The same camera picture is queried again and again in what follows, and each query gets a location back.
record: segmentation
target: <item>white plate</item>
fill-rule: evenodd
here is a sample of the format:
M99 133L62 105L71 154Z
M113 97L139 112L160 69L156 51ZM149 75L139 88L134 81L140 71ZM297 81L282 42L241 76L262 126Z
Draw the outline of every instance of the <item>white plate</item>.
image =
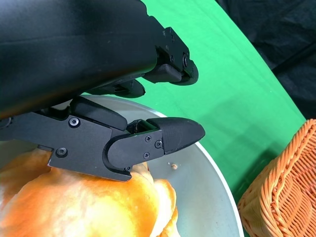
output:
M148 107L106 96L88 99L112 109L128 122L165 117ZM0 167L32 144L0 143ZM232 193L214 160L200 143L149 162L154 178L168 179L176 190L181 237L243 237L242 225Z

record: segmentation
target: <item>screw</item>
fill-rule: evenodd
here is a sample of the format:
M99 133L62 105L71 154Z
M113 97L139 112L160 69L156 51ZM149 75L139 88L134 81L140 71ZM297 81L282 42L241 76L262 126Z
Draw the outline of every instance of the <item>screw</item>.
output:
M155 147L158 149L158 148L161 148L162 147L162 142L160 140L156 141L155 143Z
M67 154L68 154L68 151L67 151L67 149L64 148L64 147L58 148L58 149L56 150L56 155L57 155L59 158L64 158L64 157L67 156Z
M70 127L78 127L80 125L80 120L78 118L71 118L69 120Z
M148 159L150 157L150 154L148 153L148 152L146 152L145 154L144 154L144 159Z
M188 57L186 55L183 56L183 66L188 66Z
M146 141L146 142L150 142L151 140L152 140L152 137L151 137L151 136L145 137L145 141Z

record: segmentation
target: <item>black fabric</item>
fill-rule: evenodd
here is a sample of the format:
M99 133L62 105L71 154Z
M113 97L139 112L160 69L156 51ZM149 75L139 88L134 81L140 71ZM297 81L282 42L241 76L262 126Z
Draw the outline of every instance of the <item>black fabric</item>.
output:
M316 118L316 0L217 0L307 118Z

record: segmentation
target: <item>orange wicker basket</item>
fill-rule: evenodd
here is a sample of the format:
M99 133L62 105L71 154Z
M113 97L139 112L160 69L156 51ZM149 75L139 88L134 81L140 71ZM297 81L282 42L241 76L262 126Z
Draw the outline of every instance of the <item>orange wicker basket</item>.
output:
M251 237L316 237L316 119L264 168L238 209Z

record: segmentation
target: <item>orange bread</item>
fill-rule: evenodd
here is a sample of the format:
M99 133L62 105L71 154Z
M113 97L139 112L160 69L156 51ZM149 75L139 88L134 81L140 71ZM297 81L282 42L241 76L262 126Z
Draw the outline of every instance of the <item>orange bread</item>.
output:
M176 194L147 164L128 182L47 167L22 154L0 169L0 237L179 237Z

